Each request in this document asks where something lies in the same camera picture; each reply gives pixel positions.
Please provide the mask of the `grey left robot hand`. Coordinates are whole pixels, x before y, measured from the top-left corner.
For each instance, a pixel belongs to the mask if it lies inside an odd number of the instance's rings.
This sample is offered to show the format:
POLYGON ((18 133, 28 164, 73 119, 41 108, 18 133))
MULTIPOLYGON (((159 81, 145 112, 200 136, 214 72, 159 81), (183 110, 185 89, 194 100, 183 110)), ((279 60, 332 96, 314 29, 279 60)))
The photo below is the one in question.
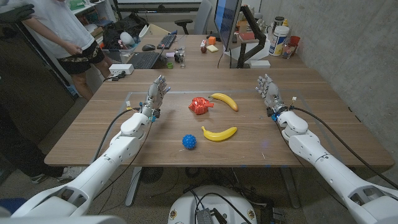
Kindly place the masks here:
POLYGON ((163 75, 156 78, 150 85, 144 105, 153 110, 159 109, 162 105, 164 95, 170 91, 167 87, 166 79, 163 75))

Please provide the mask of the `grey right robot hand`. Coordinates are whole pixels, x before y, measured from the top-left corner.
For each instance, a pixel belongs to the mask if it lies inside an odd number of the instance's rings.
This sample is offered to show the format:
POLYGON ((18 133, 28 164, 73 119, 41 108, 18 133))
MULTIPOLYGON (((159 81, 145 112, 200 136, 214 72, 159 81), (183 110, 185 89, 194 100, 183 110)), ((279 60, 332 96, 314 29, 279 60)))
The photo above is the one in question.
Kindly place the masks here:
POLYGON ((257 82, 258 86, 256 87, 256 91, 260 94, 267 107, 271 108, 273 111, 278 111, 285 107, 282 97, 280 96, 280 91, 271 77, 267 74, 263 77, 259 76, 257 82))

